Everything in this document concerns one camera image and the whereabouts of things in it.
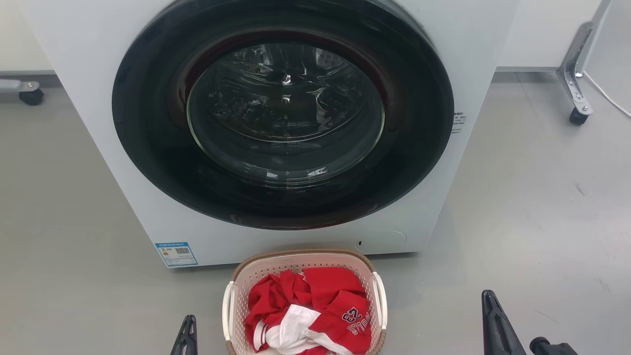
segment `black wheel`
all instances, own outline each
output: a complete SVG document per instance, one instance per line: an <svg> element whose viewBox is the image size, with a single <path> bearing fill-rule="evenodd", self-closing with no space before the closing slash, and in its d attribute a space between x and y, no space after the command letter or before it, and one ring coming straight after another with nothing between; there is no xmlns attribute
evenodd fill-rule
<svg viewBox="0 0 631 355"><path fill-rule="evenodd" d="M585 121L587 121L588 117L589 117L588 115L580 113L579 110L577 110L575 107L574 110L572 110L572 113L570 114L570 122L572 124L580 126L583 123L585 123Z"/></svg>
<svg viewBox="0 0 631 355"><path fill-rule="evenodd" d="M44 101L44 93L37 89L35 91L21 92L20 100L29 106L37 106Z"/></svg>

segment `gray floor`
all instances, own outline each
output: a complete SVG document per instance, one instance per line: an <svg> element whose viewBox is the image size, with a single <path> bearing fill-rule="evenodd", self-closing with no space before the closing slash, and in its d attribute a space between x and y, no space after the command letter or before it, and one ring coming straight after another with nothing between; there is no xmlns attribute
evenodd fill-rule
<svg viewBox="0 0 631 355"><path fill-rule="evenodd" d="M614 6L588 71L631 108L631 5ZM628 354L631 119L584 88L578 128L553 75L495 76L428 250L375 260L384 354L482 354L485 288L525 346ZM223 354L234 266L167 270L65 91L44 91L0 96L0 352L166 354L193 313L200 354Z"/></svg>

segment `washing machine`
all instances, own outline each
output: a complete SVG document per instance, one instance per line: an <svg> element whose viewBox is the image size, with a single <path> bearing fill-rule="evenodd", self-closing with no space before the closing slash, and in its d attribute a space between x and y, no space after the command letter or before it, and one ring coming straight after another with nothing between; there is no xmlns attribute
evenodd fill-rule
<svg viewBox="0 0 631 355"><path fill-rule="evenodd" d="M421 251L517 5L22 3L168 267Z"/></svg>

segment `blue label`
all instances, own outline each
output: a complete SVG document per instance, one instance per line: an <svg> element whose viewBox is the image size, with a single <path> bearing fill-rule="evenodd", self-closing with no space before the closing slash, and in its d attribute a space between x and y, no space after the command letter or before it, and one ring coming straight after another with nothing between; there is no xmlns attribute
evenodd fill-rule
<svg viewBox="0 0 631 355"><path fill-rule="evenodd" d="M197 260L187 242L156 243L156 249L168 267L197 265Z"/></svg>

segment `plastic basket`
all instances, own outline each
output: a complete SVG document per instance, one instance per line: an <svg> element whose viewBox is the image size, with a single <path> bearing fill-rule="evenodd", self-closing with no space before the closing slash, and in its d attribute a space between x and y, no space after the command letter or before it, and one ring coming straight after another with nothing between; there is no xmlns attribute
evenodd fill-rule
<svg viewBox="0 0 631 355"><path fill-rule="evenodd" d="M366 290L370 301L369 312L372 340L366 355L376 355L386 340L388 310L386 292L381 277L365 256L350 250L316 249L291 250L260 254L249 258L237 267L232 281L223 295L223 336L230 355L253 355L254 350L245 338L243 320L250 312L247 298L252 286L268 274L281 271L301 272L310 267L344 267L355 273Z"/></svg>

